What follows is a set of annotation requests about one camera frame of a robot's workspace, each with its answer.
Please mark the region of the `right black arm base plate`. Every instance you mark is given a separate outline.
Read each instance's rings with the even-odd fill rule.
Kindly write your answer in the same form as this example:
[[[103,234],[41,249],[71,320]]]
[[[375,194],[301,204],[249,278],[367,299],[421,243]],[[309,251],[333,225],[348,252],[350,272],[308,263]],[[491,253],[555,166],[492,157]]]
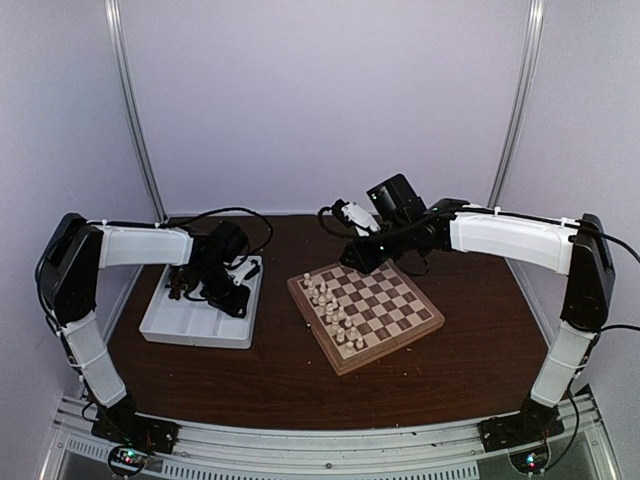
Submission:
[[[494,452],[542,442],[565,431],[558,409],[524,411],[491,417],[478,424],[484,451]]]

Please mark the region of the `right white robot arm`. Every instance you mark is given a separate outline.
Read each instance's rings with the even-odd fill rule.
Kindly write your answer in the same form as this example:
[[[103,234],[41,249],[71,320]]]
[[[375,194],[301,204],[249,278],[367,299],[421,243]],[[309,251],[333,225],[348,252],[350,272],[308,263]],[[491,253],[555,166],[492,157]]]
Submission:
[[[402,174],[367,195],[374,214],[343,200],[330,208],[356,231],[340,261],[362,273],[407,252],[426,256],[439,250],[493,255],[566,276],[560,330],[530,390],[533,404],[512,423],[519,440],[535,440],[550,426],[548,408],[562,399],[609,315],[615,270],[600,219],[592,214],[577,220],[535,218],[449,198],[426,206]]]

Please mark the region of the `white plastic divided tray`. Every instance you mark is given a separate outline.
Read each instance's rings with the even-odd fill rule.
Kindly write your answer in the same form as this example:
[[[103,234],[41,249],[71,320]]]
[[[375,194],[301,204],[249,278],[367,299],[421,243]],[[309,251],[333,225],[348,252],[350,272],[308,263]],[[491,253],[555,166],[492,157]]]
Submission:
[[[149,342],[166,344],[241,350],[250,348],[264,273],[263,258],[258,255],[249,257],[252,258],[261,261],[261,272],[242,283],[250,289],[245,318],[233,318],[205,302],[170,299],[169,290],[165,287],[171,271],[167,266],[139,326],[142,336]]]

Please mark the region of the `wooden chess board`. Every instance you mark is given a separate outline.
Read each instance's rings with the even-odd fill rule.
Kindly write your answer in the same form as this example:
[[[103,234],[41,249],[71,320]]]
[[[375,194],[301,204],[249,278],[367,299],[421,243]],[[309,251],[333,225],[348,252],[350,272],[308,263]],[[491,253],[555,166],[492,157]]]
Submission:
[[[325,312],[320,312],[319,304],[312,303],[312,296],[303,287],[304,273],[287,281],[294,303],[339,376],[407,347],[445,323],[443,314],[391,261],[370,274],[362,274],[339,263],[309,273],[315,290],[319,291],[320,283],[326,282],[326,304],[336,299],[344,307],[346,318],[351,318],[352,327],[357,329],[357,337],[350,340],[347,336],[350,328],[344,328],[346,318],[339,320],[339,328],[345,330],[345,341],[338,343],[337,332],[331,334],[330,324],[325,322]],[[357,338],[364,340],[362,349],[356,348]],[[355,348],[350,356],[346,353],[348,341],[352,341]]]

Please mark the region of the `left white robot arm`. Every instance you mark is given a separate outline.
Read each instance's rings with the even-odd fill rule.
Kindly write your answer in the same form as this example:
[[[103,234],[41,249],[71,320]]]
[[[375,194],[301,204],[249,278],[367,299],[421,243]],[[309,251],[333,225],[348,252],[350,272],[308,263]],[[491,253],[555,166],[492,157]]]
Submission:
[[[115,266],[168,265],[201,298],[233,318],[245,317],[250,290],[231,276],[248,239],[239,225],[222,221],[209,233],[188,222],[143,224],[89,221],[66,214],[34,271],[37,298],[50,329],[73,361],[98,407],[106,429],[123,444],[137,442],[144,424],[124,405],[129,393],[108,353],[96,320],[101,270]]]

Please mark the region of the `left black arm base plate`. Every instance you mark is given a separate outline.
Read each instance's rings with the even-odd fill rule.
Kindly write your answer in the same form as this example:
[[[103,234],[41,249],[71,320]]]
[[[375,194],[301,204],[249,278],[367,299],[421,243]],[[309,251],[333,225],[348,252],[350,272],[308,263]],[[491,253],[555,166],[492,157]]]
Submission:
[[[99,411],[91,433],[146,453],[171,454],[179,426],[175,422],[138,415],[131,408],[112,407]]]

